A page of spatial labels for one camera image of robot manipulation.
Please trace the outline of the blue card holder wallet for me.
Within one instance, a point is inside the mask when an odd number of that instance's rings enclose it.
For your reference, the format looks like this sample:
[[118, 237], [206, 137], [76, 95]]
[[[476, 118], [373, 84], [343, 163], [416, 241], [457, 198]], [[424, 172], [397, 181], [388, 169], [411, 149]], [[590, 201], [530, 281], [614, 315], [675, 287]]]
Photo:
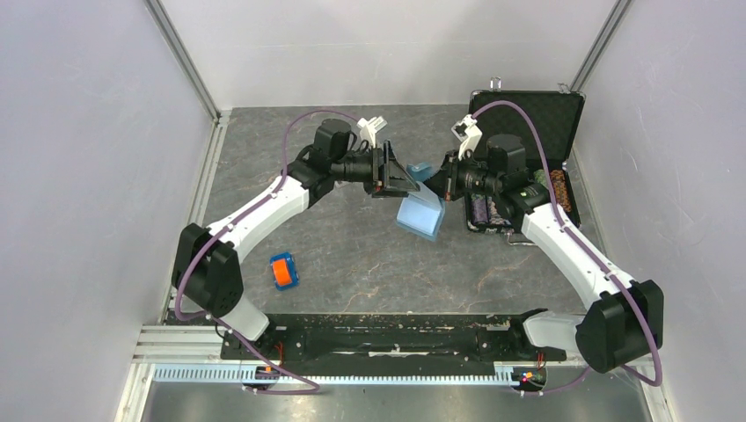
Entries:
[[445, 216], [445, 202], [424, 182], [436, 174], [436, 169], [429, 163], [420, 163], [409, 164], [406, 171], [420, 190], [409, 193], [401, 201], [396, 223], [400, 228], [434, 242]]

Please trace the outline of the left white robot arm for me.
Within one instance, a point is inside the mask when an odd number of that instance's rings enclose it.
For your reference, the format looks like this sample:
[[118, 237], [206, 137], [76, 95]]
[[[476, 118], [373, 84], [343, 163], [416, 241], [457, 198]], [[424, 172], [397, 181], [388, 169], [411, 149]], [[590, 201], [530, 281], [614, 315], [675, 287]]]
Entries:
[[269, 356], [276, 335], [268, 329], [268, 316], [245, 293], [241, 264], [265, 237], [339, 182], [359, 183], [373, 198], [405, 198], [419, 191], [390, 142], [376, 142], [376, 132], [384, 125], [381, 117], [360, 120], [356, 133], [344, 120], [324, 120], [312, 143], [263, 193], [207, 227], [188, 224], [179, 235], [172, 268], [178, 298], [190, 299], [202, 315], [242, 335], [242, 345], [253, 357]]

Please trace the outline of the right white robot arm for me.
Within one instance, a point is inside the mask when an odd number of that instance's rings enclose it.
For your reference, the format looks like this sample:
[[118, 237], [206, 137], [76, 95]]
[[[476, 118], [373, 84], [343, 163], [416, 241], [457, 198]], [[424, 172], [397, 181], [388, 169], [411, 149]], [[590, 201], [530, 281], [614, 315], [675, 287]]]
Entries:
[[540, 248], [581, 298], [582, 316], [547, 309], [521, 315], [508, 335], [510, 352], [520, 359], [543, 347], [578, 353], [598, 373], [650, 355], [652, 383], [661, 383], [662, 289], [613, 265], [579, 231], [554, 191], [533, 178], [519, 137], [495, 135], [474, 151], [449, 151], [425, 184], [446, 201], [470, 194], [492, 198], [499, 215]]

